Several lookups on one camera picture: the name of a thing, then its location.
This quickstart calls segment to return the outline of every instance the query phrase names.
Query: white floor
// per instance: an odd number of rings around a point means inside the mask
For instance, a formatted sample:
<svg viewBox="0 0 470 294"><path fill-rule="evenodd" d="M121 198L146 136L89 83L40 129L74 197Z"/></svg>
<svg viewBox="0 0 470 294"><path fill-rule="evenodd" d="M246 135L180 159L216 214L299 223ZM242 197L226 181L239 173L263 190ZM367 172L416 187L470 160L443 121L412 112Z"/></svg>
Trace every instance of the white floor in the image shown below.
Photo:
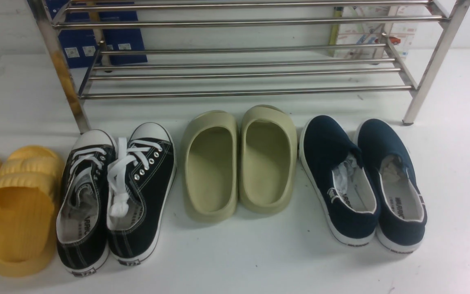
<svg viewBox="0 0 470 294"><path fill-rule="evenodd" d="M430 53L411 52L407 62L415 75L423 72ZM74 71L76 80L83 74ZM379 77L381 83L392 81ZM326 81L374 83L371 76ZM252 82L242 80L239 87L251 87ZM334 116L350 132L364 119L382 118L410 151L429 214L423 245L412 255L394 255L376 239L360 249L334 240L300 164L284 212L261 216L239 205L232 218L218 225L201 225L186 215L179 172L158 246L145 264L126 268L109 258L97 274L77 279L65 272L56 256L37 275L0 277L0 293L470 293L470 50L449 52L416 123L401 127L409 101L407 93L398 92L90 101L85 107L94 128L129 136L137 125L155 121L172 133L176 145L186 124L211 109L233 112L240 119L251 106L268 103L290 113L299 130L318 114ZM28 144L67 156L77 136L48 57L2 57L0 158Z"/></svg>

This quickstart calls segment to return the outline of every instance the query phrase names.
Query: black canvas sneaker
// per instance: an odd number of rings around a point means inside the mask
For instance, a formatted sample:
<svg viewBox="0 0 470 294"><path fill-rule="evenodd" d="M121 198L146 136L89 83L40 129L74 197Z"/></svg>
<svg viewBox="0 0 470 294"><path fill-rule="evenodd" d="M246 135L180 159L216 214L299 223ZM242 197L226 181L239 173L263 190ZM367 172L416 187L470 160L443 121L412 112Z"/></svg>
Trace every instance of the black canvas sneaker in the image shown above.
<svg viewBox="0 0 470 294"><path fill-rule="evenodd" d="M58 253L76 277L95 273L108 257L106 174L116 159L114 146L106 132L88 131L76 141L65 166L56 220Z"/></svg>
<svg viewBox="0 0 470 294"><path fill-rule="evenodd" d="M155 249L177 164L170 134L153 122L140 125L129 142L119 138L117 153L108 169L108 243L120 264L133 266Z"/></svg>

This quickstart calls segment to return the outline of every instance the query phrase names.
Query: sneaker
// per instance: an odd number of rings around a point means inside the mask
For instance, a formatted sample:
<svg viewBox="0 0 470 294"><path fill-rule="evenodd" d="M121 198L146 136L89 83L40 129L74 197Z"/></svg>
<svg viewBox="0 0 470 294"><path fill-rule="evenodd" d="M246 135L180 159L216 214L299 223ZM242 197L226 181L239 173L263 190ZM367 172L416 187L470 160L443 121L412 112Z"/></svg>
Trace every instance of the sneaker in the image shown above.
<svg viewBox="0 0 470 294"><path fill-rule="evenodd" d="M377 237L392 252L412 253L422 242L427 212L409 152L397 133L378 119L360 125L355 138L381 207Z"/></svg>
<svg viewBox="0 0 470 294"><path fill-rule="evenodd" d="M120 264L133 266L155 249L177 163L170 134L154 122L140 125L129 142L119 138L117 153L108 169L108 242Z"/></svg>
<svg viewBox="0 0 470 294"><path fill-rule="evenodd" d="M360 149L331 117L317 116L302 130L299 157L335 238L351 247L367 245L380 210Z"/></svg>
<svg viewBox="0 0 470 294"><path fill-rule="evenodd" d="M76 141L65 166L56 220L58 254L76 277L95 273L108 257L106 174L116 158L114 145L106 132L88 131Z"/></svg>

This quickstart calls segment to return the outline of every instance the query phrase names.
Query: rack leg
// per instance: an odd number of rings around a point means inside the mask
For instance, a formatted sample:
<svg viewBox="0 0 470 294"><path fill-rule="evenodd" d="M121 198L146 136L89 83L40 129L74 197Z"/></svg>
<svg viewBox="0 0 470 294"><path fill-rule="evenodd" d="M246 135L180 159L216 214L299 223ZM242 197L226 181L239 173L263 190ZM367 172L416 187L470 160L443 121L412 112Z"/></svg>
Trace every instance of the rack leg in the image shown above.
<svg viewBox="0 0 470 294"><path fill-rule="evenodd" d="M73 117L75 118L77 126L82 134L90 130L90 125L86 118L86 114L84 113L82 103L77 96L77 90L73 83L73 78L67 61L63 55L63 48L59 43L58 34L52 27L52 19L47 11L47 6L44 0L26 0L26 2L32 11L32 15L35 18L35 22L39 27L41 35L43 36L47 51L50 54L52 63L54 63L55 71L58 73L63 91L67 96L70 110L72 111Z"/></svg>
<svg viewBox="0 0 470 294"><path fill-rule="evenodd" d="M418 115L423 101L431 89L431 85L438 74L438 70L440 69L443 60L446 58L449 48L451 48L454 36L458 32L458 28L460 28L469 6L470 0L456 1L453 10L451 11L451 15L449 16L449 20L446 22L442 35L438 40L435 51L431 56L431 60L423 73L420 85L416 91L412 92L411 104L402 120L404 125L412 125L415 122L416 116Z"/></svg>

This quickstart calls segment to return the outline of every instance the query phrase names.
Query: heel label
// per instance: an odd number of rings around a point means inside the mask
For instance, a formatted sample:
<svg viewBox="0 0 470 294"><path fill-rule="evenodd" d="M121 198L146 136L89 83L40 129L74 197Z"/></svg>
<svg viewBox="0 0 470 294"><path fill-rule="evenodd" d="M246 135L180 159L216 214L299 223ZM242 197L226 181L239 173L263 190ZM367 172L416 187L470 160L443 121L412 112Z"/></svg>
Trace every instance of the heel label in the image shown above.
<svg viewBox="0 0 470 294"><path fill-rule="evenodd" d="M71 272L74 277L82 278L92 274L95 274L95 268L90 268L86 272Z"/></svg>
<svg viewBox="0 0 470 294"><path fill-rule="evenodd" d="M125 262L125 261L119 260L119 263L122 264L122 265L125 265L125 266L136 266L136 265L140 264L140 260L136 259L132 262Z"/></svg>

